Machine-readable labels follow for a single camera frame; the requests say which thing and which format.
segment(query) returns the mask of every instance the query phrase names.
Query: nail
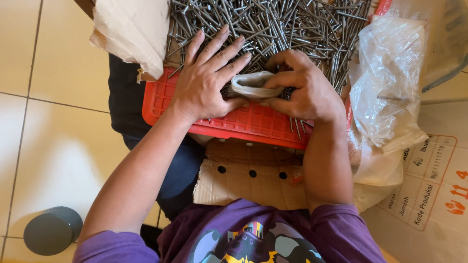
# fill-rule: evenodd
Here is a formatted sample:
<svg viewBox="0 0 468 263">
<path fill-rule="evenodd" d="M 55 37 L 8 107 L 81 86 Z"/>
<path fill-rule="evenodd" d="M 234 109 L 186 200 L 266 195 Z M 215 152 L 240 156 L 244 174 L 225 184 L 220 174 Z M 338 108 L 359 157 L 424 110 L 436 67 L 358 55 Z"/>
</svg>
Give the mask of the nail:
<svg viewBox="0 0 468 263">
<path fill-rule="evenodd" d="M 227 27 L 228 27 L 228 24 L 225 24 L 225 25 L 223 26 L 223 28 L 221 28 L 220 33 L 221 33 L 221 34 L 227 33 Z"/>
<path fill-rule="evenodd" d="M 245 37 L 244 37 L 243 35 L 240 35 L 240 36 L 236 39 L 236 41 L 237 41 L 237 42 L 242 42 L 244 39 L 245 39 Z"/>
</svg>

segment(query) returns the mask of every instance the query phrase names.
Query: cardboard sheet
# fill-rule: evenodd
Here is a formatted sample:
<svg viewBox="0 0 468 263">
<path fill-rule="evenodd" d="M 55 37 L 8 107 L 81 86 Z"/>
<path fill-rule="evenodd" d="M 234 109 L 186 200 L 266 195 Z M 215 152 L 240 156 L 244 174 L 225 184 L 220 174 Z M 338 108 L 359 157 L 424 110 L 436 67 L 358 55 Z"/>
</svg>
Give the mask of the cardboard sheet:
<svg viewBox="0 0 468 263">
<path fill-rule="evenodd" d="M 467 116 L 468 102 L 422 105 L 430 137 L 404 150 L 403 184 L 361 214 L 401 263 L 468 262 Z"/>
<path fill-rule="evenodd" d="M 199 179 L 193 194 L 194 203 L 226 205 L 238 198 L 271 205 L 281 210 L 307 208 L 304 186 L 290 182 L 301 173 L 300 163 L 284 149 L 245 142 L 220 142 L 213 139 L 200 166 Z M 225 173 L 218 167 L 223 166 Z M 255 171 L 251 177 L 249 171 Z M 279 177 L 285 172 L 286 179 Z"/>
<path fill-rule="evenodd" d="M 92 45 L 161 77 L 169 31 L 167 0 L 97 0 L 94 23 Z"/>
</svg>

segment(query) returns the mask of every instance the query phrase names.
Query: person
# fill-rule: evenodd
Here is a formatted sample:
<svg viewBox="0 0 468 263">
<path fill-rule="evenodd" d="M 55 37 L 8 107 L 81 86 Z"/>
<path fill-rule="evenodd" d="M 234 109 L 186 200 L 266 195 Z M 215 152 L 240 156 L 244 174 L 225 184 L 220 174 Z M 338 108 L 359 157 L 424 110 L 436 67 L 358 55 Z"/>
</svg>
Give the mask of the person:
<svg viewBox="0 0 468 263">
<path fill-rule="evenodd" d="M 126 112 L 116 110 L 125 102 L 137 101 L 131 94 L 141 95 L 142 90 L 126 88 L 125 83 L 135 81 L 136 75 L 121 74 L 125 67 L 135 66 L 110 58 L 112 125 L 132 150 L 96 197 L 73 262 L 385 262 L 352 204 L 344 105 L 321 71 L 300 51 L 282 51 L 269 59 L 268 69 L 291 70 L 278 72 L 265 87 L 297 89 L 290 101 L 271 98 L 264 103 L 315 123 L 303 162 L 308 211 L 281 211 L 245 199 L 225 206 L 192 204 L 204 151 L 186 136 L 188 129 L 199 119 L 222 117 L 248 103 L 244 98 L 225 101 L 219 92 L 251 59 L 246 53 L 228 64 L 245 38 L 239 36 L 218 52 L 227 37 L 225 26 L 198 57 L 205 36 L 199 31 L 193 37 L 170 106 L 151 128 L 141 122 L 141 106 Z M 171 221 L 157 239 L 160 256 L 139 235 L 155 199 Z"/>
</svg>

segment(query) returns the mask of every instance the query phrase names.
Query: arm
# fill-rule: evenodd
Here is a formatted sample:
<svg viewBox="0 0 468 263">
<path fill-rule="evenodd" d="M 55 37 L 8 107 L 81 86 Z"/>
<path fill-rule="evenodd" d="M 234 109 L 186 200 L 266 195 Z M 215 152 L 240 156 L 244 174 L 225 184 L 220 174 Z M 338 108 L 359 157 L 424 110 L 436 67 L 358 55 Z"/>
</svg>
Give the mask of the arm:
<svg viewBox="0 0 468 263">
<path fill-rule="evenodd" d="M 224 116 L 247 103 L 242 98 L 224 101 L 219 92 L 250 60 L 248 53 L 225 66 L 245 42 L 241 36 L 215 55 L 227 37 L 225 26 L 198 58 L 196 53 L 205 39 L 203 31 L 192 39 L 170 106 L 104 184 L 86 217 L 79 244 L 106 230 L 139 234 L 169 164 L 192 123 Z"/>
<path fill-rule="evenodd" d="M 348 157 L 343 102 L 321 70 L 300 51 L 275 54 L 267 63 L 292 71 L 277 73 L 266 88 L 295 86 L 291 100 L 265 102 L 290 117 L 313 120 L 315 127 L 303 161 L 304 185 L 310 213 L 323 204 L 352 204 L 352 174 Z"/>
</svg>

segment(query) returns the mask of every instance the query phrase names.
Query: dark jeans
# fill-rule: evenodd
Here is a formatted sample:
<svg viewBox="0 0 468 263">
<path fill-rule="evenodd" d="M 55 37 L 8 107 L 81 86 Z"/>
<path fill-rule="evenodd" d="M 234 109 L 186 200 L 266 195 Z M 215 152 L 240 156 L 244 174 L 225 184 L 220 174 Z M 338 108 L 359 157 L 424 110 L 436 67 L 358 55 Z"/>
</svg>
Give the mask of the dark jeans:
<svg viewBox="0 0 468 263">
<path fill-rule="evenodd" d="M 109 54 L 109 67 L 112 128 L 122 134 L 124 143 L 132 150 L 151 128 L 141 115 L 146 82 L 136 83 L 137 70 L 140 68 L 138 64 L 125 63 Z M 169 166 L 156 199 L 169 220 L 174 220 L 192 203 L 193 189 L 204 157 L 205 149 L 186 135 Z"/>
</svg>

